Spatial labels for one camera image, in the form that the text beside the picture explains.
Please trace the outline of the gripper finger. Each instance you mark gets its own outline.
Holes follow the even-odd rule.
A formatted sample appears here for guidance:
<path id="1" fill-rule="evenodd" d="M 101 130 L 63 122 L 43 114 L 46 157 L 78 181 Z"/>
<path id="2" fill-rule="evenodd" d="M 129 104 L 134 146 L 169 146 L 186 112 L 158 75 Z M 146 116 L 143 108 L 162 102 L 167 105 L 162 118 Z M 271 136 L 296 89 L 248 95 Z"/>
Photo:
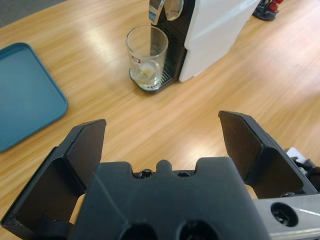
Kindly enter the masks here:
<path id="1" fill-rule="evenodd" d="M 12 233 L 69 233 L 78 198 L 101 161 L 105 119 L 71 129 L 27 182 L 1 220 Z"/>
<path id="2" fill-rule="evenodd" d="M 252 116 L 225 110 L 218 116 L 227 154 L 258 198 L 278 198 L 286 193 L 318 194 L 312 182 Z"/>

